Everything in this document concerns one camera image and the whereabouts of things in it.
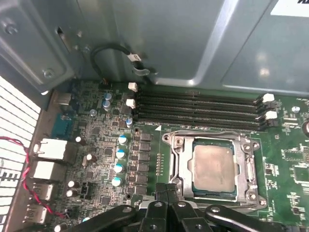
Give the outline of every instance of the gray metal panel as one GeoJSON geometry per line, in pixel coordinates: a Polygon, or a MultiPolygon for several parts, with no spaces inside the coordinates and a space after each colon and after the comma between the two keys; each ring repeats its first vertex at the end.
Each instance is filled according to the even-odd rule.
{"type": "MultiPolygon", "coordinates": [[[[40,91],[74,74],[98,79],[89,51],[117,42],[158,72],[150,75],[154,84],[307,94],[308,19],[270,16],[276,2],[0,0],[1,15],[12,14],[22,23],[19,37],[0,31],[2,43],[13,49],[4,52],[2,46],[0,53],[40,91]],[[23,25],[29,25],[25,34],[23,25]],[[58,26],[73,48],[70,53],[55,34],[58,26]],[[15,54],[22,60],[13,61],[15,54]],[[53,81],[42,77],[49,67],[56,73],[53,81]]],[[[111,81],[141,80],[118,51],[101,52],[96,60],[111,81]]]]}
{"type": "Polygon", "coordinates": [[[276,2],[228,70],[226,87],[308,95],[309,18],[270,15],[276,2]]]}
{"type": "Polygon", "coordinates": [[[72,78],[82,65],[79,52],[69,52],[56,33],[61,24],[55,7],[61,5],[48,2],[0,2],[0,55],[40,92],[72,78]]]}

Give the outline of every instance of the cable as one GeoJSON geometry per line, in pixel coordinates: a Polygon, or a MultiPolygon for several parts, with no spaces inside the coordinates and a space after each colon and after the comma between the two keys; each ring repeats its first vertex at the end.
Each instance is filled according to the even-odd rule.
{"type": "Polygon", "coordinates": [[[13,144],[16,144],[16,145],[19,145],[19,146],[22,146],[23,149],[24,149],[24,152],[26,153],[26,168],[25,170],[23,171],[22,173],[22,185],[24,187],[25,190],[27,190],[29,192],[30,195],[32,195],[34,197],[34,199],[40,204],[42,205],[43,207],[45,207],[47,209],[47,211],[50,213],[50,214],[53,214],[53,215],[56,215],[56,216],[59,216],[61,218],[65,218],[66,216],[60,212],[56,212],[56,211],[53,211],[48,205],[46,205],[45,203],[43,203],[39,196],[37,195],[37,193],[31,189],[29,189],[27,183],[26,183],[26,180],[27,180],[27,175],[29,174],[30,172],[30,157],[29,157],[29,148],[25,147],[24,144],[18,140],[18,139],[13,139],[13,138],[10,138],[10,137],[5,137],[5,136],[0,136],[0,140],[6,140],[8,142],[11,142],[13,144]]]}
{"type": "Polygon", "coordinates": [[[100,52],[100,51],[103,51],[103,50],[106,50],[106,49],[113,49],[113,50],[117,50],[117,51],[120,51],[120,52],[123,52],[124,54],[126,54],[127,56],[131,54],[131,52],[129,50],[127,50],[126,48],[118,45],[118,44],[114,44],[114,43],[107,43],[107,44],[104,44],[104,45],[100,45],[98,47],[96,47],[95,49],[93,49],[91,51],[91,54],[90,54],[90,62],[91,62],[91,66],[92,68],[96,71],[96,73],[103,78],[103,81],[105,83],[107,83],[108,81],[103,77],[103,72],[101,71],[101,69],[99,68],[99,66],[96,64],[96,61],[95,61],[95,58],[96,58],[96,55],[100,52]]]}

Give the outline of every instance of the red and black wire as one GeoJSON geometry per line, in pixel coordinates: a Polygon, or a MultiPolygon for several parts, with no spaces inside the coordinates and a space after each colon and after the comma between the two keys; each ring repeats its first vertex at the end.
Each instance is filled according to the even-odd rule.
{"type": "Polygon", "coordinates": [[[43,207],[45,207],[47,209],[47,211],[52,214],[52,215],[56,215],[56,216],[59,216],[61,218],[65,218],[65,214],[63,213],[60,213],[60,212],[56,212],[56,211],[53,211],[47,204],[43,203],[38,194],[31,190],[28,185],[27,185],[27,176],[30,172],[30,155],[29,155],[29,148],[25,147],[24,144],[18,140],[18,139],[13,139],[13,138],[10,138],[10,137],[5,137],[5,136],[0,136],[0,140],[6,140],[8,142],[11,142],[13,144],[16,144],[16,145],[19,145],[21,146],[23,149],[24,149],[24,152],[26,153],[26,168],[25,170],[23,171],[22,173],[22,179],[21,179],[21,182],[22,182],[22,185],[24,187],[25,190],[27,190],[29,192],[30,195],[33,196],[33,198],[40,204],[42,205],[43,207]]]}

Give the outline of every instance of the ventilation grille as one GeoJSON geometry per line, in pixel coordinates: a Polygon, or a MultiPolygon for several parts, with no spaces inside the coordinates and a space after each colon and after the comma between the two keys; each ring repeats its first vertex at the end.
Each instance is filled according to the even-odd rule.
{"type": "MultiPolygon", "coordinates": [[[[0,136],[19,139],[29,147],[40,108],[0,77],[0,136]]],[[[0,232],[25,163],[22,147],[0,140],[0,232]]]]}

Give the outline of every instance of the black cable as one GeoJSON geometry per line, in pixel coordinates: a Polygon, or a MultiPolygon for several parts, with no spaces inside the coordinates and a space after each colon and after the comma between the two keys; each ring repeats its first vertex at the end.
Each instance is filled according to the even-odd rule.
{"type": "Polygon", "coordinates": [[[107,43],[107,44],[104,44],[104,45],[99,45],[98,47],[94,48],[92,51],[91,51],[91,54],[90,54],[90,62],[91,62],[91,66],[92,68],[96,71],[96,73],[103,78],[103,80],[105,82],[107,82],[107,80],[103,77],[103,72],[101,71],[100,67],[96,64],[96,55],[101,52],[101,51],[104,51],[104,50],[107,50],[107,49],[113,49],[113,50],[117,50],[117,51],[120,51],[120,52],[123,52],[125,55],[130,55],[131,52],[129,50],[127,50],[126,48],[122,47],[121,45],[118,45],[116,43],[107,43]]]}

